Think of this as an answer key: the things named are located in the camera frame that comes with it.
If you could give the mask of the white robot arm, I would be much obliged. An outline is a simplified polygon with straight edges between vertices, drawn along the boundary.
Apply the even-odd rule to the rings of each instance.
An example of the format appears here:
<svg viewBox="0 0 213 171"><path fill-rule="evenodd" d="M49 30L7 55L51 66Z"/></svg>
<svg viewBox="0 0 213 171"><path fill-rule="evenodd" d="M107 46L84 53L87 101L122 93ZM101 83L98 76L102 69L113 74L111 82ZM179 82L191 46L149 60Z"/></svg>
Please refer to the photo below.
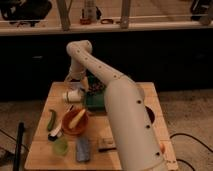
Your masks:
<svg viewBox="0 0 213 171"><path fill-rule="evenodd" d="M88 40L66 46L70 76L81 80L89 70L105 86L104 103L123 171L168 171L144 105L144 92L127 75L91 55Z"/></svg>

